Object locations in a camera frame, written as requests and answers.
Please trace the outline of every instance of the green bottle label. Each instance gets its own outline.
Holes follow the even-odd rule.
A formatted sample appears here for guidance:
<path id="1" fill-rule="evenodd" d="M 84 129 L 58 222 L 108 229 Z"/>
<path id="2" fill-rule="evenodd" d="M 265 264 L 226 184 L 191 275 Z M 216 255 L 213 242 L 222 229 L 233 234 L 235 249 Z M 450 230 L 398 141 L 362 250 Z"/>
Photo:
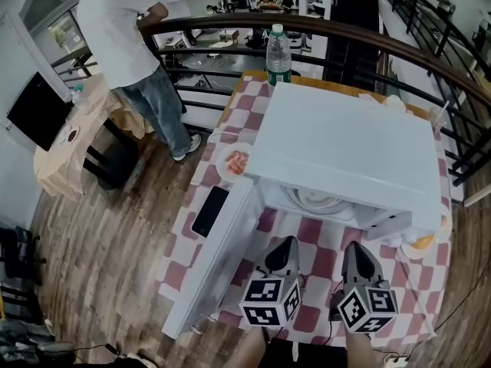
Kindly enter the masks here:
<path id="1" fill-rule="evenodd" d="M 292 81 L 292 70 L 285 72 L 273 72 L 268 70 L 268 83 L 276 86 L 278 82 L 290 83 Z"/>

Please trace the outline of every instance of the red and white checkered tablecloth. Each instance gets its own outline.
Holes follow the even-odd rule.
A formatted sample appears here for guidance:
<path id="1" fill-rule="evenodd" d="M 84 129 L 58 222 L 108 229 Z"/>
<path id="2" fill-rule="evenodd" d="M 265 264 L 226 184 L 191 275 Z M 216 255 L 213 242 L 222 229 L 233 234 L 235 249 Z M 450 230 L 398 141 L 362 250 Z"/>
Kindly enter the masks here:
<path id="1" fill-rule="evenodd" d="M 209 139 L 177 215 L 157 274 L 157 287 L 163 296 L 176 300 L 205 242 L 204 237 L 191 230 L 191 225 L 211 187 L 229 188 L 229 184 L 222 181 L 216 171 L 216 157 L 229 143 L 254 143 L 268 103 L 267 82 L 245 76 L 232 100 L 231 113 Z M 450 209 L 447 165 L 439 133 L 435 135 L 435 141 L 442 203 Z M 215 318 L 246 328 L 238 302 L 252 272 L 256 255 L 279 238 L 294 235 L 300 244 L 300 271 L 305 275 L 306 284 L 297 314 L 279 337 L 303 343 L 324 343 L 330 333 L 329 301 L 341 281 L 344 250 L 350 241 L 356 240 L 362 241 L 381 263 L 384 277 L 389 280 L 397 295 L 400 310 L 395 320 L 372 337 L 372 345 L 399 347 L 401 344 L 416 343 L 432 337 L 445 292 L 450 241 L 439 241 L 425 258 L 410 260 L 400 248 L 383 245 L 381 240 L 366 241 L 363 239 L 364 234 L 365 231 L 339 223 L 266 208 L 222 306 L 219 312 L 214 313 Z M 340 322 L 332 323 L 329 344 L 345 345 L 344 327 Z"/>

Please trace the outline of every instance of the computer screen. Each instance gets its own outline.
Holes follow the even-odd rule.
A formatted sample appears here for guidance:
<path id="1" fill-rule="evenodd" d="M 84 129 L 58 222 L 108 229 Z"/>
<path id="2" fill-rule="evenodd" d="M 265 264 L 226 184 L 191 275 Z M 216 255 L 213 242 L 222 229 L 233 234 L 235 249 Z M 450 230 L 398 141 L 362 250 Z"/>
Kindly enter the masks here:
<path id="1" fill-rule="evenodd" d="M 38 72 L 19 94 L 7 118 L 42 149 L 49 151 L 70 113 L 65 103 Z"/>

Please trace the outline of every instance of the food on plate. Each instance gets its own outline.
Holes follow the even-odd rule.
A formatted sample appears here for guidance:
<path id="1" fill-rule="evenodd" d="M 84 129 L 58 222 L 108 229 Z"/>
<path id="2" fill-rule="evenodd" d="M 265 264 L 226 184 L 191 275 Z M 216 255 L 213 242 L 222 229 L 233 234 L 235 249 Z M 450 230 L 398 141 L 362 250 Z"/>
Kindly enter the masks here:
<path id="1" fill-rule="evenodd" d="M 440 227 L 442 228 L 447 224 L 447 217 L 445 215 L 442 215 L 442 218 L 440 220 Z M 433 239 L 435 238 L 435 235 L 428 235 L 422 238 L 419 238 L 418 241 L 416 241 L 414 244 L 411 244 L 411 247 L 415 249 L 426 249 L 428 246 L 431 244 Z"/>
<path id="2" fill-rule="evenodd" d="M 418 241 L 416 241 L 414 244 L 411 244 L 411 247 L 415 249 L 426 249 L 428 248 L 428 245 L 431 244 L 434 238 L 435 235 L 429 235 L 426 237 L 419 238 Z"/>
<path id="3" fill-rule="evenodd" d="M 249 160 L 249 154 L 243 151 L 232 151 L 225 161 L 227 164 L 227 172 L 236 176 L 240 176 L 244 173 L 247 161 Z"/>

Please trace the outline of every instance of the shoe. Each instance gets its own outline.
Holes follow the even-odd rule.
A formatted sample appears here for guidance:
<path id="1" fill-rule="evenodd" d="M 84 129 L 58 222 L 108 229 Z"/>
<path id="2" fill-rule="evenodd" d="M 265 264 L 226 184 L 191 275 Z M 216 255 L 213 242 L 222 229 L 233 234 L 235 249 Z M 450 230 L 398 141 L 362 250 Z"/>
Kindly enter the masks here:
<path id="1" fill-rule="evenodd" d="M 128 359 L 133 359 L 133 360 L 138 360 L 140 361 L 144 366 L 146 366 L 147 368 L 158 368 L 158 366 L 156 366 L 154 363 L 152 363 L 151 361 L 149 360 L 145 360 L 145 359 L 142 359 L 140 356 L 137 356 L 135 353 L 129 353 L 127 355 L 127 358 Z"/>
<path id="2" fill-rule="evenodd" d="M 191 140 L 192 140 L 192 143 L 191 143 L 191 148 L 189 149 L 189 151 L 186 154 L 184 154 L 183 156 L 174 156 L 173 157 L 174 161 L 182 161 L 185 156 L 187 156 L 189 153 L 192 153 L 201 144 L 201 136 L 198 133 L 191 136 Z"/>

